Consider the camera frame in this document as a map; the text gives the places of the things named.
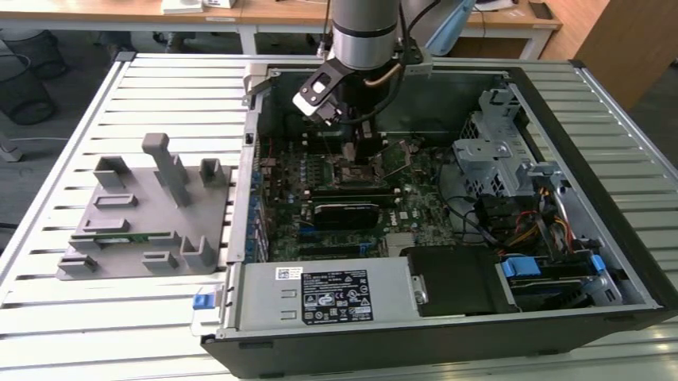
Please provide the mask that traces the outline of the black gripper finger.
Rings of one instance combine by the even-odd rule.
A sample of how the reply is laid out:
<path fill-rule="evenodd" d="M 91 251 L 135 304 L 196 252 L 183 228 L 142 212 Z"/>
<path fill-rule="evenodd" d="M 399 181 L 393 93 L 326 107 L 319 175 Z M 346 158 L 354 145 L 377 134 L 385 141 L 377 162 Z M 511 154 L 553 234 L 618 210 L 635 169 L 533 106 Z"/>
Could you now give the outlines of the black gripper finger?
<path fill-rule="evenodd" d="M 355 128 L 355 162 L 367 165 L 370 159 L 383 149 L 383 137 L 374 121 L 364 121 Z"/>

